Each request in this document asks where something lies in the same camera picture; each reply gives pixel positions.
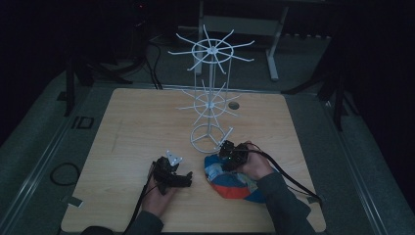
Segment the hand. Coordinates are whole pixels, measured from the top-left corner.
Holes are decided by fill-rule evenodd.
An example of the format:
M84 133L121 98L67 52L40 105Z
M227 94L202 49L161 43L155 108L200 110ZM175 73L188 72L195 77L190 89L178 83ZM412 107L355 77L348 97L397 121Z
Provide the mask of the hand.
M248 149L260 151L252 144L251 141L247 141L245 143L247 144ZM263 176L274 172L268 159L258 153L248 153L247 162L239 166L237 171L245 173L253 180L259 180Z
M150 212L160 218L167 209L167 206L176 193L177 188L168 188L167 193L163 195L159 191L156 183L157 182L152 175L147 187L147 195L143 199L142 207L143 211Z

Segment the table top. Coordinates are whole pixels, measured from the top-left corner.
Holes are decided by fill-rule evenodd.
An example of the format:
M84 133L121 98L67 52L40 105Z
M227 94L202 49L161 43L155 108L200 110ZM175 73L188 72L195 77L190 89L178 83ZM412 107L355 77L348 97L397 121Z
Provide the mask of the table top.
M295 180L315 192L284 96L228 92L238 110L218 117L222 128L232 126L228 140L253 141ZM177 174L193 171L193 183L178 190L161 218L163 232L271 232L266 206L221 198L208 184L204 158L190 143L196 125L206 123L194 109L194 99L180 90L116 89L92 144L73 196L80 208L68 207L62 221L66 232L91 225L123 231L146 182L150 165L171 153L183 158ZM326 223L318 204L296 196L311 207L308 220L316 231Z

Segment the white wire rack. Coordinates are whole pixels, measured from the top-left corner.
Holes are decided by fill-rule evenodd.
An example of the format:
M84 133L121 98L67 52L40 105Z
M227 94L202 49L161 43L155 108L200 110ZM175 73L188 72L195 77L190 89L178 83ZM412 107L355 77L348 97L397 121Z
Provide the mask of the white wire rack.
M230 135L233 130L233 127L229 127L227 131L225 131L219 124L218 117L221 116L223 113L230 114L232 116L236 116L232 112L229 112L226 107L228 101L235 100L237 97L228 98L228 88L229 88L229 80L230 80L230 71L232 65L232 59L241 60L244 62L251 62L254 59L245 59L241 57L237 57L234 55L235 48L238 47L245 47L252 45L254 41L246 44L240 45L230 45L225 40L232 35L233 30L224 36L222 39L215 39L210 38L208 36L208 32L204 26L204 33L206 39L203 39L198 42L191 41L184 37L181 37L177 34L177 37L180 39L193 44L192 50L187 52L168 52L171 55L188 55L191 54L194 57L195 64L188 68L188 71L195 71L195 67L197 67L200 63L208 64L209 65L209 81L208 87L205 86L204 81L202 80L203 90L202 94L198 94L197 92L197 75L194 72L194 79L195 79L195 90L194 94L191 94L185 90L183 92L191 97L193 97L194 102L192 106L179 108L180 110L185 109L194 109L198 114L199 117L195 120L193 125L196 125L202 118L207 120L206 123L202 123L196 126L191 135L190 135L190 142L198 151L202 153L214 153L220 149L220 146L224 140ZM225 71L223 64L228 63L227 71ZM223 85L219 89L215 89L215 81L216 81L216 68L219 67L220 71L223 74L227 74L227 81L223 83ZM199 143L201 140L209 139L210 143L213 144L213 147L208 148L201 148Z

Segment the fabric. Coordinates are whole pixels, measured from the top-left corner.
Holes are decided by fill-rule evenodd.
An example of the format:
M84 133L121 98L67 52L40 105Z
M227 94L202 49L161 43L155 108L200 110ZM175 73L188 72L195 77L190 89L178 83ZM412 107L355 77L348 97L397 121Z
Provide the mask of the fabric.
M218 155L205 157L205 173L211 187L223 198L245 199L255 203L265 203L257 190L256 182L243 173L229 172L222 169L226 160Z
M257 182L257 191L263 195L266 207L278 235L315 235L307 220L310 208L299 201L287 188L278 172L264 176ZM161 234L161 220L147 211L141 211L127 235Z

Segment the black stand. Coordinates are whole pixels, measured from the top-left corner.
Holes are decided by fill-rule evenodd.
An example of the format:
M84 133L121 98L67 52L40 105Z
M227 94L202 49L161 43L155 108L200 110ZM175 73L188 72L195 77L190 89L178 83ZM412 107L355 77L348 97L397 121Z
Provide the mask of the black stand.
M336 92L335 110L333 121L339 131L342 131L341 117L343 111L343 99L345 97L345 82L349 76L348 69L352 67L355 48L353 43L354 23L352 14L349 14L337 33L331 39L320 62L314 70L311 79L289 90L281 91L281 94L294 95L305 88L323 82L323 86L317 94L321 101L329 101Z
M140 64L134 64L129 70L132 70L138 67ZM66 91L66 100L67 100L67 110L65 112L65 116L69 116L73 107L75 105L75 95L74 95L74 74L76 73L78 79L82 85L91 86L94 83L94 79L91 75L91 69L94 71L98 71L105 76L109 77L113 81L119 84L132 84L132 81L125 80L124 78L120 77L115 71L108 70L107 68L103 67L99 63L94 62L93 60L89 59L88 57L68 57L66 61L66 69L67 69L67 91Z

